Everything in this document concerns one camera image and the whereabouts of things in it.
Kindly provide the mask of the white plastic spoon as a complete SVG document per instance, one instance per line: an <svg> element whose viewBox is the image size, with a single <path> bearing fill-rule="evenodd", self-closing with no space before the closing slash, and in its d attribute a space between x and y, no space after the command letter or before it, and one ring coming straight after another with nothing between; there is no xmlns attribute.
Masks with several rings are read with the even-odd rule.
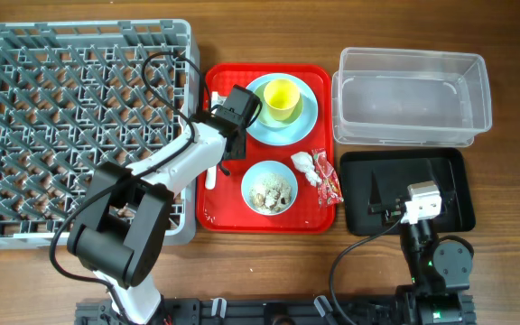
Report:
<svg viewBox="0 0 520 325"><path fill-rule="evenodd" d="M214 190L217 181L217 166L209 167L206 171L205 188L207 190Z"/></svg>

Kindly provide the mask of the light blue food bowl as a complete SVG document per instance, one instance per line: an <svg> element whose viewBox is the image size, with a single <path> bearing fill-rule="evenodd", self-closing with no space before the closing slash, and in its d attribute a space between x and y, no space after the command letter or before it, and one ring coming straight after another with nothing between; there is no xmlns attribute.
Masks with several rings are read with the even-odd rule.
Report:
<svg viewBox="0 0 520 325"><path fill-rule="evenodd" d="M274 215L265 215L265 214L262 214L260 212L257 212L256 210L254 210L252 208L252 204L251 204L251 201L249 199L248 192L249 192L249 190L250 190L250 188L252 186L252 183L253 183L254 179L258 175L261 175L261 174L264 174L264 173L280 174L292 186L292 200L291 200L291 203L283 212L280 212L280 213L277 213L277 214L274 214ZM296 180L296 177L293 174L292 170L289 167L287 167L286 165L284 165L283 163L277 162L277 161L262 161L262 162L258 162L256 164L254 164L252 167L250 167L246 171L246 173L244 174L244 176L242 178L241 185L240 185L241 195L242 195L242 198L243 198L245 204L251 210L253 210L255 213L258 213L260 215L267 216L267 217L272 217L272 216L276 216L276 215L279 215L279 214L283 214L286 210L288 210L293 205L293 203L296 201L296 198L297 198L297 195L298 195L298 189L299 189L298 188L298 181Z"/></svg>

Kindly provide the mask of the red snack wrapper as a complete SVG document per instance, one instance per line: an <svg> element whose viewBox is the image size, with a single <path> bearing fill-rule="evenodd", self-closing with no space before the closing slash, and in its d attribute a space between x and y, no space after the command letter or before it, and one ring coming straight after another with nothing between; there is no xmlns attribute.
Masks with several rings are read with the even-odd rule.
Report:
<svg viewBox="0 0 520 325"><path fill-rule="evenodd" d="M311 151L315 172L321 179L317 187L318 202L321 208L333 206L344 201L338 175L329 162L325 149Z"/></svg>

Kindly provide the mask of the food scraps and rice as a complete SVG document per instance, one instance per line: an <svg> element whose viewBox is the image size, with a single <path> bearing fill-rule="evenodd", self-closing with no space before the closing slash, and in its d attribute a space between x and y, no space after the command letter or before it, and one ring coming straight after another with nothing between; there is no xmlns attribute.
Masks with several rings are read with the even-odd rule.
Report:
<svg viewBox="0 0 520 325"><path fill-rule="evenodd" d="M265 215L283 212L291 203L292 186L280 174L258 175L248 192L252 208Z"/></svg>

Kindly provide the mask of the white napkin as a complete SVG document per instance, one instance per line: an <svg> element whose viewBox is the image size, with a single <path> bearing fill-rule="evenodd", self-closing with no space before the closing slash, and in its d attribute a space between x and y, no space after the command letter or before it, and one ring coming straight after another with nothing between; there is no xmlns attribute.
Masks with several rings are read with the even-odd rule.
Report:
<svg viewBox="0 0 520 325"><path fill-rule="evenodd" d="M295 169L305 175L311 186L318 187L321 184L321 178L316 173L313 160L308 153L295 153L291 156L291 159Z"/></svg>

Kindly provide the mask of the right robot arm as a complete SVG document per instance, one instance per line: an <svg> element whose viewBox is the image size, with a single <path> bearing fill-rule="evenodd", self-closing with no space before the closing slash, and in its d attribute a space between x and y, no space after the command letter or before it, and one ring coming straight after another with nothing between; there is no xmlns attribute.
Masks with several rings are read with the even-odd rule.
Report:
<svg viewBox="0 0 520 325"><path fill-rule="evenodd" d="M400 245L412 283L396 289L390 317L394 324L474 324L469 288L474 248L464 238L440 237L433 220L442 197L434 181L411 184L408 194L383 202L376 176L371 177L368 213L398 227Z"/></svg>

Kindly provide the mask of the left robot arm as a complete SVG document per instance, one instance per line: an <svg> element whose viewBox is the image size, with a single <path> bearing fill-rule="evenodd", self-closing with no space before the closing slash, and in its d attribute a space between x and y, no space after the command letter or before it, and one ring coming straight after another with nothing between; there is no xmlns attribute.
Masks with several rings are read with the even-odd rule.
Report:
<svg viewBox="0 0 520 325"><path fill-rule="evenodd" d="M107 287L111 300L99 305L99 323L172 323L151 271L174 199L208 168L245 158L246 129L261 107L254 92L234 86L158 152L126 167L106 162L96 169L67 247Z"/></svg>

